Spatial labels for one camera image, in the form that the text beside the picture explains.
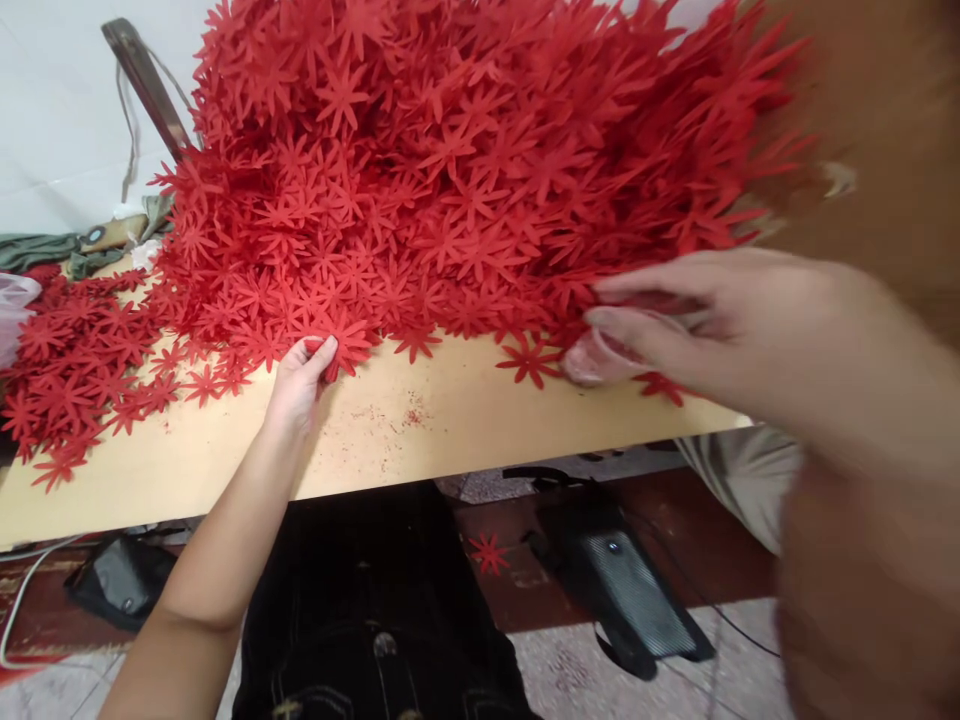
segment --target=wooden panel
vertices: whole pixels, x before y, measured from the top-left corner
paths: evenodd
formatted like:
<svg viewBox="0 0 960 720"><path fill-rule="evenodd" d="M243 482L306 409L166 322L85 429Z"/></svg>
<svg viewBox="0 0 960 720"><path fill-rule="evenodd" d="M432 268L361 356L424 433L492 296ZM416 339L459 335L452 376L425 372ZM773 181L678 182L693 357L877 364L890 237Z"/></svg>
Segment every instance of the wooden panel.
<svg viewBox="0 0 960 720"><path fill-rule="evenodd" d="M412 482L749 424L691 398L677 409L638 397L638 385L585 390L547 378L515 384L489 337L447 337L433 360L411 365L387 341L324 393L326 418L297 499ZM0 548L205 514L263 421L273 388L265 368L239 397L177 403L105 436L75 480L50 494L40 470L15 464L0 476Z"/></svg>

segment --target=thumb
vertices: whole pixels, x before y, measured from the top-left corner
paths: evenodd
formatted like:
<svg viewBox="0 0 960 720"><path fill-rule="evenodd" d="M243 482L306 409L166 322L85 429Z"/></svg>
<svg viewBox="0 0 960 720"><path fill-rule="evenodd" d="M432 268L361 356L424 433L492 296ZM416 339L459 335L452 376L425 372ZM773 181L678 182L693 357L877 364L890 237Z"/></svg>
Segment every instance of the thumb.
<svg viewBox="0 0 960 720"><path fill-rule="evenodd" d="M327 366L333 362L334 356L337 354L337 348L339 343L337 339L330 335L326 340L323 341L323 345L317 348L317 351L313 356L304 363L304 371L310 375L311 379L314 382L317 382L320 379L321 373L327 369Z"/></svg>
<svg viewBox="0 0 960 720"><path fill-rule="evenodd" d="M681 384L694 384L708 363L702 343L667 318L632 308L596 307L583 319Z"/></svg>

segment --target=green fabric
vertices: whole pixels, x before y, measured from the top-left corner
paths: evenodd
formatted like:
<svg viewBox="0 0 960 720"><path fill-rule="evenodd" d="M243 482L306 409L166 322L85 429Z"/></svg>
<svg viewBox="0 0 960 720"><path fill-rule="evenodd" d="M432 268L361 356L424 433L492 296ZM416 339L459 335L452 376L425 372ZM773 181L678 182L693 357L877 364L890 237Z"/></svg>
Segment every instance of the green fabric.
<svg viewBox="0 0 960 720"><path fill-rule="evenodd" d="M169 221L173 195L149 195L143 198L147 226L140 242L154 235L164 235L173 229ZM32 267L70 259L70 279L82 280L123 257L124 251L111 248L101 252L80 253L83 235L32 235L27 233L0 233L0 272L20 275Z"/></svg>
<svg viewBox="0 0 960 720"><path fill-rule="evenodd" d="M80 235L0 233L0 271L20 275L35 265L60 262L80 249Z"/></svg>
<svg viewBox="0 0 960 720"><path fill-rule="evenodd" d="M110 248L98 253L73 253L70 255L70 279L83 280L93 275L97 270L116 262L123 257L123 250Z"/></svg>

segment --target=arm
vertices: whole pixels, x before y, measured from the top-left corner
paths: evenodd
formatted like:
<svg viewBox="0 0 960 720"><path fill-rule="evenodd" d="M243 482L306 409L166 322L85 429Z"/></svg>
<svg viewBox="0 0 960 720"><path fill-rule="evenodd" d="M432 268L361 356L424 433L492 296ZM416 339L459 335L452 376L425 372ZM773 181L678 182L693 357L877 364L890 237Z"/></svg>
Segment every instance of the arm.
<svg viewBox="0 0 960 720"><path fill-rule="evenodd" d="M692 337L621 308L588 321L665 374L793 434L779 626L800 720L956 717L960 365L863 273L765 250L603 281L699 299Z"/></svg>
<svg viewBox="0 0 960 720"><path fill-rule="evenodd" d="M281 361L263 426L177 561L101 718L200 718L217 712L243 615L283 520L337 343Z"/></svg>

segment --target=pile of red flowers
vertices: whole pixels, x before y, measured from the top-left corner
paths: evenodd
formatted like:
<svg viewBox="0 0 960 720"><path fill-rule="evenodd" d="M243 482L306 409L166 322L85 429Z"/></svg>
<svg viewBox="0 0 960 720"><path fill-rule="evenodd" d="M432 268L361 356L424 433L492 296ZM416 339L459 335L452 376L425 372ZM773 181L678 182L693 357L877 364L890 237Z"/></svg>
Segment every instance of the pile of red flowers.
<svg viewBox="0 0 960 720"><path fill-rule="evenodd" d="M204 147L158 178L176 229L157 283L120 307L56 281L63 302L44 300L13 370L21 454L51 450L69 479L108 409L129 427L176 398L187 355L212 358L193 375L203 402L304 335L337 336L335 375L384 337L413 362L444 333L495 333L518 381L542 385L592 281L743 241L732 229L758 213L734 201L804 142L751 139L801 43L777 49L782 25L757 39L762 8L738 17L734 0L678 43L674 4L218 6L195 75ZM152 383L129 380L161 327L178 342ZM94 348L115 359L96 378L78 365Z"/></svg>

